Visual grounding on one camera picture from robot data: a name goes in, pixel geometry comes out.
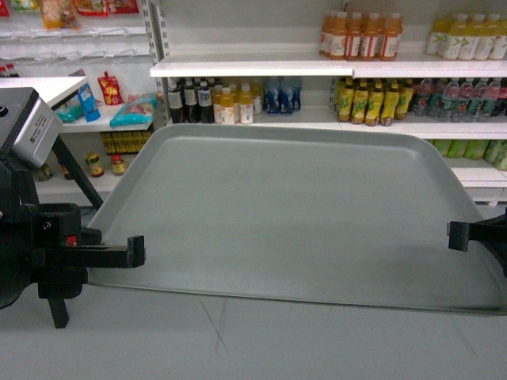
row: blue package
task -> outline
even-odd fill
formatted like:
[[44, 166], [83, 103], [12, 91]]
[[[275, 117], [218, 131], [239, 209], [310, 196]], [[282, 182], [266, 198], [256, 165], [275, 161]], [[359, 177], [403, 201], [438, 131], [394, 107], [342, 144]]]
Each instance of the blue package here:
[[157, 103], [154, 93], [141, 95], [124, 105], [111, 119], [109, 125], [119, 127], [122, 125], [151, 123]]
[[101, 117], [101, 113], [98, 111], [97, 102], [93, 96], [90, 85], [86, 83], [78, 91], [79, 103], [81, 103], [82, 111], [85, 114], [86, 121], [94, 121]]

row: white shelf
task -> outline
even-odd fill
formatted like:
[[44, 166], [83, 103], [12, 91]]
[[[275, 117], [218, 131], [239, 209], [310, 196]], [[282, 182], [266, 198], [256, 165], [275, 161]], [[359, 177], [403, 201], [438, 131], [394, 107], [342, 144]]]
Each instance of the white shelf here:
[[449, 61], [422, 52], [400, 52], [392, 62], [333, 61], [317, 51], [176, 53], [150, 69], [151, 77], [353, 76], [354, 78], [507, 77], [507, 61]]
[[110, 127], [109, 122], [124, 105], [102, 105], [99, 107], [101, 113], [99, 119], [88, 123], [85, 117], [82, 117], [73, 123], [64, 123], [61, 133], [145, 131], [148, 129], [151, 123]]
[[57, 105], [85, 83], [86, 77], [0, 78], [2, 89], [33, 87], [50, 107]]

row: water bottle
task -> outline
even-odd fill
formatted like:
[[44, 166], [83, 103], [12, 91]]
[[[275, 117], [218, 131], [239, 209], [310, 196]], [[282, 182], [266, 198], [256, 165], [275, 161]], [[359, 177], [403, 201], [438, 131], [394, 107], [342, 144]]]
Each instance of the water bottle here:
[[478, 112], [478, 121], [488, 122], [490, 121], [491, 112], [493, 111], [494, 104], [500, 95], [501, 78], [495, 78], [490, 85], [487, 86], [486, 92], [484, 93], [484, 104]]
[[292, 99], [294, 98], [294, 87], [292, 81], [285, 78], [280, 87], [280, 114], [292, 115]]
[[429, 97], [433, 92], [433, 80], [431, 78], [424, 79], [419, 85], [417, 95], [414, 101], [414, 115], [423, 116], [425, 114], [426, 106], [428, 105]]
[[465, 120], [467, 114], [468, 102], [472, 98], [474, 89], [473, 78], [465, 79], [465, 82], [459, 88], [458, 100], [454, 102], [452, 107], [451, 121], [460, 123]]
[[442, 107], [442, 94], [447, 86], [447, 79], [440, 78], [435, 84], [435, 90], [429, 98], [428, 107], [426, 108], [426, 115], [429, 117], [437, 117], [440, 108]]
[[280, 83], [276, 77], [271, 77], [265, 87], [266, 112], [270, 116], [276, 116], [280, 113]]
[[468, 123], [477, 121], [478, 113], [484, 103], [484, 95], [488, 86], [488, 78], [481, 78], [472, 90], [472, 98], [467, 108], [467, 115], [465, 121]]
[[459, 96], [459, 83], [458, 78], [453, 78], [445, 86], [444, 93], [442, 93], [442, 108], [440, 109], [438, 119], [440, 121], [450, 121], [454, 102]]

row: snack bag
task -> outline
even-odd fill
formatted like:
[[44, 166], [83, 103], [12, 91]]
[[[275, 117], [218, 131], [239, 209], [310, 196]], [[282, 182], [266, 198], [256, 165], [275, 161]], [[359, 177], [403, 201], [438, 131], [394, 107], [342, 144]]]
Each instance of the snack bag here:
[[71, 0], [37, 0], [46, 29], [77, 29], [78, 23], [72, 10]]
[[35, 0], [12, 0], [10, 5], [19, 12], [39, 10], [39, 6]]
[[6, 0], [0, 0], [0, 17], [9, 17], [9, 8], [7, 8]]
[[135, 0], [105, 0], [111, 14], [139, 13]]
[[109, 77], [108, 72], [104, 72], [104, 77], [98, 79], [101, 86], [104, 101], [107, 105], [121, 105], [124, 100], [121, 98], [120, 85], [116, 77]]
[[157, 103], [154, 93], [129, 97], [129, 102], [111, 119], [109, 125], [119, 127], [121, 125], [151, 123]]
[[74, 4], [82, 16], [108, 16], [108, 8], [104, 0], [74, 0]]

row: orange juice bottle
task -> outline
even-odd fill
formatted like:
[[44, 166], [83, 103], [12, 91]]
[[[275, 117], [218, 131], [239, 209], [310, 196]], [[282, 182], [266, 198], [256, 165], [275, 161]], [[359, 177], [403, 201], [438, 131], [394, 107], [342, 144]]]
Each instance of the orange juice bottle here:
[[222, 89], [220, 105], [222, 105], [222, 124], [234, 124], [234, 97], [229, 87]]
[[386, 34], [386, 14], [381, 13], [379, 17], [379, 24], [377, 26], [377, 45], [375, 46], [375, 57], [379, 58], [382, 52], [383, 39]]
[[361, 53], [362, 61], [372, 61], [375, 58], [375, 48], [377, 46], [377, 29], [379, 26], [379, 14], [370, 13], [366, 29], [361, 38]]
[[400, 13], [391, 13], [387, 20], [386, 33], [382, 44], [382, 51], [380, 52], [380, 59], [383, 61], [395, 60], [401, 25], [402, 15]]
[[356, 61], [359, 59], [359, 46], [361, 42], [361, 13], [352, 13], [352, 19], [347, 25], [347, 46], [345, 59]]
[[327, 46], [327, 31], [330, 27], [331, 23], [331, 11], [326, 11], [326, 18], [324, 18], [324, 23], [322, 24], [322, 28], [320, 31], [320, 49], [318, 53], [320, 55], [326, 55], [326, 46]]
[[215, 85], [212, 90], [213, 115], [215, 123], [222, 123], [222, 104], [220, 98], [222, 96], [222, 85]]
[[345, 55], [347, 43], [347, 13], [338, 12], [334, 19], [333, 39], [331, 41], [330, 58], [339, 60]]

